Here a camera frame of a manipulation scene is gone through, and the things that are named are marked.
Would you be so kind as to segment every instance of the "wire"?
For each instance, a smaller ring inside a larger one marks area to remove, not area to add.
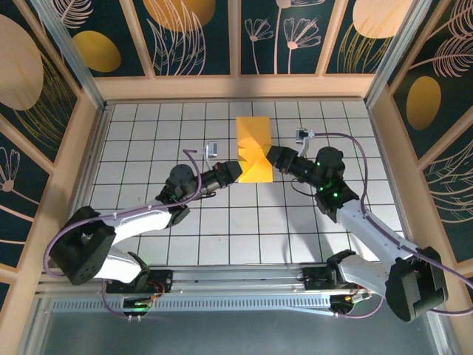
[[[305,192],[302,192],[302,191],[296,189],[296,188],[294,187],[294,185],[293,185],[294,181],[297,181],[297,179],[294,178],[294,179],[292,179],[292,180],[290,181],[290,187],[292,187],[295,192],[298,192],[298,193],[301,194],[301,195],[308,196],[308,197],[311,197],[311,198],[314,198],[314,197],[316,196],[315,194],[314,194],[314,195],[312,195],[312,194],[306,194]]]
[[[339,315],[340,317],[343,317],[343,318],[348,318],[348,319],[351,319],[351,320],[362,320],[364,318],[368,318],[368,317],[371,317],[374,313],[376,313],[377,311],[379,311],[379,309],[381,308],[381,306],[383,305],[383,300],[384,298],[381,297],[381,299],[379,300],[379,304],[376,306],[375,309],[373,309],[371,312],[367,313],[367,314],[363,314],[362,316],[350,316],[349,314],[342,314],[342,313],[339,313],[337,315]]]
[[[122,320],[131,320],[132,318],[130,317],[127,317],[125,314],[123,313],[119,313],[119,312],[116,312],[112,309],[112,307],[110,307],[109,303],[107,302],[106,300],[106,292],[105,292],[105,288],[106,288],[106,283],[107,283],[108,280],[106,279],[103,279],[102,280],[102,289],[101,289],[101,295],[102,295],[102,301],[103,301],[103,305],[105,305],[105,308],[108,312],[110,312],[112,315],[118,317],[118,318],[121,318]]]
[[[206,199],[206,198],[212,198],[212,197],[215,197],[215,196],[217,196],[217,193],[216,193],[215,191],[213,191],[213,192],[211,192],[210,194],[208,194],[208,195],[202,195],[202,196],[200,196],[199,198],[196,198],[195,200],[196,200],[196,201],[197,201],[197,200],[204,200],[204,199]]]
[[[188,158],[191,161],[192,165],[194,166],[195,172],[197,174],[197,189],[196,189],[195,193],[192,196],[190,196],[189,198],[187,198],[184,201],[180,201],[180,202],[176,202],[176,203],[168,203],[168,204],[165,204],[165,205],[156,205],[156,206],[153,206],[153,207],[144,206],[144,207],[139,207],[137,209],[133,209],[133,210],[127,211],[127,212],[115,212],[114,214],[109,214],[109,215],[106,215],[106,216],[97,216],[97,217],[87,218],[86,220],[80,220],[76,223],[71,224],[70,226],[67,226],[66,228],[60,230],[59,233],[57,233],[56,236],[54,236],[54,238],[51,239],[51,241],[49,242],[49,244],[46,247],[46,251],[44,252],[44,255],[43,255],[43,267],[44,267],[44,270],[46,271],[46,273],[51,277],[62,277],[62,276],[64,276],[63,274],[56,274],[56,273],[51,271],[50,267],[47,265],[48,264],[48,258],[49,258],[52,247],[56,244],[56,242],[59,240],[59,238],[61,238],[67,232],[72,231],[73,229],[76,229],[77,227],[83,226],[87,223],[97,222],[99,220],[103,220],[103,221],[116,220],[117,218],[122,218],[122,217],[133,217],[136,214],[140,214],[140,213],[144,213],[144,212],[160,211],[162,209],[169,209],[171,207],[185,205],[185,204],[193,201],[197,197],[197,195],[200,193],[200,189],[202,187],[202,177],[200,176],[199,167],[197,166],[197,163],[196,163],[195,159],[193,159],[193,157],[190,154],[190,153],[197,153],[197,150],[184,149],[183,152],[184,152],[184,154],[186,154],[188,156]]]
[[[404,251],[407,251],[409,252],[410,254],[412,254],[413,256],[417,257],[418,259],[421,259],[423,261],[425,261],[426,263],[430,263],[431,265],[435,266],[436,268],[439,268],[440,270],[443,270],[443,271],[447,271],[449,272],[450,274],[452,274],[453,276],[455,276],[456,278],[460,279],[461,281],[463,281],[468,287],[470,287],[470,289],[473,290],[473,282],[468,280],[466,277],[464,277],[462,274],[459,274],[458,272],[456,272],[455,270],[449,268],[448,266],[445,266],[444,264],[442,263],[439,263],[438,261],[436,260],[433,260],[429,257],[426,257],[425,255],[422,255],[420,253],[418,253],[416,250],[413,250],[407,246],[404,246],[401,244],[401,242],[399,242],[398,240],[396,240],[393,236],[391,236],[389,233],[387,233],[384,229],[382,229],[368,214],[367,214],[367,210],[366,210],[366,206],[364,205],[364,199],[366,198],[367,196],[367,190],[368,190],[368,160],[367,160],[367,156],[363,150],[363,147],[361,146],[361,144],[356,140],[356,138],[354,138],[353,136],[351,135],[346,135],[344,133],[335,133],[335,132],[328,132],[328,133],[316,133],[314,135],[315,137],[330,137],[330,136],[334,136],[334,137],[343,137],[343,138],[348,138],[350,139],[354,144],[356,144],[356,146],[360,149],[360,153],[361,153],[361,156],[363,158],[363,164],[364,164],[364,179],[363,179],[363,193],[361,194],[361,199],[360,199],[360,202],[361,202],[361,211],[363,212],[365,218],[371,223],[371,225],[373,227],[375,227],[380,233],[383,234],[383,236],[385,236],[386,238],[388,238],[389,240],[391,240],[395,245],[397,245],[400,249],[403,249]],[[451,317],[458,317],[458,316],[466,316],[466,315],[470,315],[470,314],[473,314],[473,307],[471,307],[470,309],[466,309],[466,310],[462,310],[462,311],[439,311],[439,310],[436,310],[436,309],[432,309],[431,312],[433,313],[436,313],[436,314],[440,314],[440,315],[444,315],[444,316],[451,316]]]

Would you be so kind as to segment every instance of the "connector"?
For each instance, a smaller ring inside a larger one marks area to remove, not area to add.
[[[370,292],[354,294],[354,295],[351,296],[351,300],[352,300],[354,305],[358,302],[369,300],[370,298],[371,298],[371,293]]]

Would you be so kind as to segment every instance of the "gray floor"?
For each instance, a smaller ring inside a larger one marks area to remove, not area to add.
[[[378,299],[357,305],[367,313]],[[411,323],[385,304],[369,319],[293,311],[174,312],[129,324],[110,314],[52,314],[41,354],[437,354],[425,316]]]
[[[372,125],[362,101],[261,101],[116,105],[101,156],[91,205],[103,213],[137,206],[163,188],[177,163],[190,162],[182,149],[218,142],[217,160],[236,160],[235,117],[269,116],[273,144],[298,149],[296,127],[351,134],[369,159],[368,203],[388,226],[401,232]],[[311,141],[308,158],[323,146],[344,152],[345,179],[361,194],[363,163],[345,138]],[[203,157],[200,167],[205,168]],[[117,244],[137,252],[149,265],[228,265],[321,262],[352,249],[375,256],[321,214],[311,197],[295,192],[291,177],[274,171],[273,183],[235,183],[211,199],[190,203],[191,214],[178,226],[152,231]],[[310,193],[310,187],[295,183]]]

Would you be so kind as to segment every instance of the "small camera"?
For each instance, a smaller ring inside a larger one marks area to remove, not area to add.
[[[296,128],[296,143],[303,144],[304,138],[309,136],[309,132],[305,128]]]

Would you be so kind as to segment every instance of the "line drawing of leaf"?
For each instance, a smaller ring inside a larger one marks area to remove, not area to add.
[[[153,32],[154,37],[153,67],[157,70],[158,75],[167,75],[163,74],[163,72],[169,72],[169,54],[163,34],[151,21],[148,19],[146,20]]]
[[[427,63],[432,63],[437,76],[461,78],[473,64],[473,36],[451,37],[445,40],[437,49],[434,58],[413,64],[409,70]]]
[[[473,220],[473,140],[461,151],[433,161],[425,175],[444,223]]]
[[[182,18],[171,0],[163,2],[168,15],[157,1],[149,3],[161,24],[156,26],[147,19],[154,36],[153,67],[157,75],[200,75],[205,66],[206,47],[198,17],[182,1]]]
[[[447,26],[452,36],[457,38],[473,36],[472,17],[473,0],[457,0],[452,12],[450,13],[450,19],[432,32],[429,37],[427,37],[426,41],[431,39]]]
[[[94,11],[92,0],[53,0],[53,4],[63,25],[71,29],[81,28]]]

